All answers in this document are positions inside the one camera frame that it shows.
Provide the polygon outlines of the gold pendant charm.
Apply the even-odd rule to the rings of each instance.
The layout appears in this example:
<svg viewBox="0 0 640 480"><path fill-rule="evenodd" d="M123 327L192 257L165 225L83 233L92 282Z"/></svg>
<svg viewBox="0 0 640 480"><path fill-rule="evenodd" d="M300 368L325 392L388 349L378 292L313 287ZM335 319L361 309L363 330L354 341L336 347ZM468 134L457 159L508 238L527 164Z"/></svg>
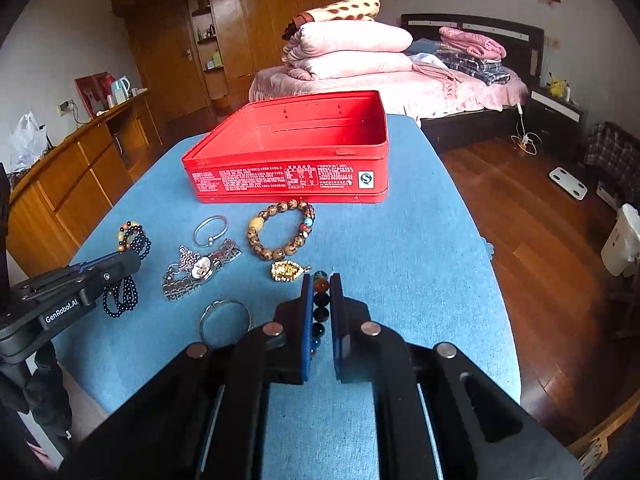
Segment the gold pendant charm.
<svg viewBox="0 0 640 480"><path fill-rule="evenodd" d="M289 283L301 278L311 270L311 266L301 266L291 260L281 260L271 263L270 274L275 282Z"/></svg>

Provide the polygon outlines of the wide silver bangle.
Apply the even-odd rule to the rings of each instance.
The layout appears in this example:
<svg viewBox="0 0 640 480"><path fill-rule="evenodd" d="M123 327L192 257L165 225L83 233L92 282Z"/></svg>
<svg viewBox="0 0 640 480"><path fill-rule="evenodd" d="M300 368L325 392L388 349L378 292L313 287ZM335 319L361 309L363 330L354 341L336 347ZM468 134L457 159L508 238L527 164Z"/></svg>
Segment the wide silver bangle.
<svg viewBox="0 0 640 480"><path fill-rule="evenodd" d="M212 349L236 344L253 327L250 309L242 302L230 299L213 301L198 320L201 342Z"/></svg>

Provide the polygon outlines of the thin silver bangle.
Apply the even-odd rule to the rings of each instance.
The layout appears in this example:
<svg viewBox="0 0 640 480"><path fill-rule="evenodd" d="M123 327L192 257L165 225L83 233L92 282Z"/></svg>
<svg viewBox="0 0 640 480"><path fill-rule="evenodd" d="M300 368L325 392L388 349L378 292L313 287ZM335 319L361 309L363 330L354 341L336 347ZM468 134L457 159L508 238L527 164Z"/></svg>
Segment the thin silver bangle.
<svg viewBox="0 0 640 480"><path fill-rule="evenodd" d="M217 240L227 234L229 220L223 214L214 214L202 220L193 231L196 247L213 247Z"/></svg>

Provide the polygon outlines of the silver wristwatch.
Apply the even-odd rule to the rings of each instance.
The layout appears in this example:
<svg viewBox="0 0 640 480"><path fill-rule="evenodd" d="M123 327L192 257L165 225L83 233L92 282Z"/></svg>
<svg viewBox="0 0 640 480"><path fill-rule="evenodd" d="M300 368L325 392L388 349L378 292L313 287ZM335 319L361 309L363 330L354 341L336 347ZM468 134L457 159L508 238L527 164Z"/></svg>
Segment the silver wristwatch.
<svg viewBox="0 0 640 480"><path fill-rule="evenodd" d="M230 238L226 238L219 248L206 255L180 246L179 260L168 266L163 277L164 298L177 301L191 295L240 255L240 246Z"/></svg>

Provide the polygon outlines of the blue table cloth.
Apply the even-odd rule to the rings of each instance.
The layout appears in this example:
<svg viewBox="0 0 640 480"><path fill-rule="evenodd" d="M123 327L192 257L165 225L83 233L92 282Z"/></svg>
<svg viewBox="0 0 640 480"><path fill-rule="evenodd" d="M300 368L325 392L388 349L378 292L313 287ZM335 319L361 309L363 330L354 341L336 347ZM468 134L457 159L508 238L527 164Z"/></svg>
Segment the blue table cloth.
<svg viewBox="0 0 640 480"><path fill-rule="evenodd" d="M341 275L345 295L363 301L372 318L406 341L431 347L450 341L518 398L521 375L513 334L487 244L442 161L416 123L387 119L390 190L378 204L317 204L314 230L296 261ZM278 283L249 250L209 282L177 301L162 293L180 246L191 246L205 218L223 214L228 237L246 245L255 204L202 204L182 166L182 141L122 196L77 253L89 261L116 247L120 225L143 226L152 248L136 282L134 310L111 318L102 309L57 336L64 368L105 411L139 390L187 344L215 300L242 302L256 324L299 294ZM271 389L262 474L267 479L374 479L378 476L372 392L343 385L334 374L331 344L322 341L301 386Z"/></svg>

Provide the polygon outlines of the wooden sideboard cabinet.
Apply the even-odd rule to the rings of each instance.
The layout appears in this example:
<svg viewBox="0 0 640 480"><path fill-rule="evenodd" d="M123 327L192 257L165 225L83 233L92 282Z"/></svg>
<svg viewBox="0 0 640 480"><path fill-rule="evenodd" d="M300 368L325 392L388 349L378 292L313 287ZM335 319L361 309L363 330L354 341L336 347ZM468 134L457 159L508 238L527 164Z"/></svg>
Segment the wooden sideboard cabinet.
<svg viewBox="0 0 640 480"><path fill-rule="evenodd" d="M151 93L70 134L14 188L6 247L28 276L70 263L130 186L164 152Z"/></svg>

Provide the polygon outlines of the red metal tin box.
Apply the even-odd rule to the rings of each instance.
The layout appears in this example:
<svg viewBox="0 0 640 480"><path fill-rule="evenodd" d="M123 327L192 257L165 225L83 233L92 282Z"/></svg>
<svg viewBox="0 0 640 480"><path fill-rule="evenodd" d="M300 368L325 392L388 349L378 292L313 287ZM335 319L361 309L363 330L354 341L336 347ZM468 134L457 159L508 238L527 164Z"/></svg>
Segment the red metal tin box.
<svg viewBox="0 0 640 480"><path fill-rule="evenodd" d="M376 204L388 154L381 96L363 90L248 103L181 161L202 203Z"/></svg>

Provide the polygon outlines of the white electric kettle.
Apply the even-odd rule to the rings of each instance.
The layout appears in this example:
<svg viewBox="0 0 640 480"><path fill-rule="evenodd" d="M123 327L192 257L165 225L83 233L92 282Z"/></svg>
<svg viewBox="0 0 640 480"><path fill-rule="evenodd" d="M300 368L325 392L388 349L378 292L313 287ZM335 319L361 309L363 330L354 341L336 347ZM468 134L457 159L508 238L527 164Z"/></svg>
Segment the white electric kettle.
<svg viewBox="0 0 640 480"><path fill-rule="evenodd" d="M114 103L120 105L125 103L130 96L131 84L126 76L114 79L111 83L111 95Z"/></svg>

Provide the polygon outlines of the white bathroom scale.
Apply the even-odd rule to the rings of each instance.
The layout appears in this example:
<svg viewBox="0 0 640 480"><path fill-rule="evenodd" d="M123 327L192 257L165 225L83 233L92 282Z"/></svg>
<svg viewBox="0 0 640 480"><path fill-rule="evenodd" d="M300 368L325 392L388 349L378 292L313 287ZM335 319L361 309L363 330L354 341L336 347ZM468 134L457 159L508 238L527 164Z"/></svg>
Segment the white bathroom scale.
<svg viewBox="0 0 640 480"><path fill-rule="evenodd" d="M579 181L574 174L562 167L556 167L549 172L549 178L557 186L562 188L569 196L572 196L574 200L581 202L588 193L588 188Z"/></svg>

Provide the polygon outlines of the pink folded quilt stack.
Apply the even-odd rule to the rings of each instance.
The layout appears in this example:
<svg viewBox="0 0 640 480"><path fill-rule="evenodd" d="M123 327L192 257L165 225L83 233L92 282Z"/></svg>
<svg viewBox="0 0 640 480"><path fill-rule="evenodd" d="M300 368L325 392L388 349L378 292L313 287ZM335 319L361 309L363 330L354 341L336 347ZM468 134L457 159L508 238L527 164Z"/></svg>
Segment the pink folded quilt stack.
<svg viewBox="0 0 640 480"><path fill-rule="evenodd" d="M312 22L288 40L282 63L306 81L411 72L411 43L410 32L375 21Z"/></svg>

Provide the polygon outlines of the black nightstand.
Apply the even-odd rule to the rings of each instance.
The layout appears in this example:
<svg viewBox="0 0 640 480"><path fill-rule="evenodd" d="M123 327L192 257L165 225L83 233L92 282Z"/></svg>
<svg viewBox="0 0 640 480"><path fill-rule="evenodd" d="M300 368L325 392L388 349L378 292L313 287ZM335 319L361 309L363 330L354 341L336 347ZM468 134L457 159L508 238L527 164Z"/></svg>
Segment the black nightstand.
<svg viewBox="0 0 640 480"><path fill-rule="evenodd" d="M524 108L527 131L540 139L541 148L558 159L571 162L579 152L587 113L552 96L541 88L529 91Z"/></svg>

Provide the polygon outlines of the wooden wardrobe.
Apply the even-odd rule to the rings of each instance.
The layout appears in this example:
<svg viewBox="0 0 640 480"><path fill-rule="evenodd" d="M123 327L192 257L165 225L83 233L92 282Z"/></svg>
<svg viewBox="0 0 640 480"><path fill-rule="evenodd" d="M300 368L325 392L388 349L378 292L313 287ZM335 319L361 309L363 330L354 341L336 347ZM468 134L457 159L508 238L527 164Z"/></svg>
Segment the wooden wardrobe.
<svg viewBox="0 0 640 480"><path fill-rule="evenodd" d="M288 22L335 1L111 0L167 142L244 105L255 74L279 64Z"/></svg>

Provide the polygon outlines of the pink folded clothes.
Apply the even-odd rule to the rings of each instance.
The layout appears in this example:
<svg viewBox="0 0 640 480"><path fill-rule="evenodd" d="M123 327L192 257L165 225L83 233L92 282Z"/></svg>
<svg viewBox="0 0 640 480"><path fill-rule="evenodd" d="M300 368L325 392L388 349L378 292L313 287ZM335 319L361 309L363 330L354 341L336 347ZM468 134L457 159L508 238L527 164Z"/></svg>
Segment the pink folded clothes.
<svg viewBox="0 0 640 480"><path fill-rule="evenodd" d="M462 50L474 58L501 61L506 57L506 48L487 36L447 26L442 26L438 32L442 42Z"/></svg>

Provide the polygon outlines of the spotted cream blanket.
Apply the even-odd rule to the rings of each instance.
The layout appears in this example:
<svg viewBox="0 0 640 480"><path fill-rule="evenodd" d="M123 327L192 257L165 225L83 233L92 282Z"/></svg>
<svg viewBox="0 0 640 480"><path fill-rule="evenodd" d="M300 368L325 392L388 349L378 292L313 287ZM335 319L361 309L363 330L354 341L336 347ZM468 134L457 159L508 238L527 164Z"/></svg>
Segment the spotted cream blanket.
<svg viewBox="0 0 640 480"><path fill-rule="evenodd" d="M373 21L380 12L380 7L380 0L343 0L300 12L286 25L282 39L290 40L307 23Z"/></svg>

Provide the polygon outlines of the red picture frame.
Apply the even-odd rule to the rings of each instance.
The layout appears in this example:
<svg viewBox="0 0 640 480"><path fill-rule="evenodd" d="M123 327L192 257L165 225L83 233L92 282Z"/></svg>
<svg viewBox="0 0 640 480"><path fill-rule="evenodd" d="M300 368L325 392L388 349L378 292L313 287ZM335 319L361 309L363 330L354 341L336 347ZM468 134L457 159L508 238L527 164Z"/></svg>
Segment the red picture frame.
<svg viewBox="0 0 640 480"><path fill-rule="evenodd" d="M106 112L110 108L108 96L111 94L113 77L107 73L97 73L74 80L82 104L91 118L96 118L99 112Z"/></svg>

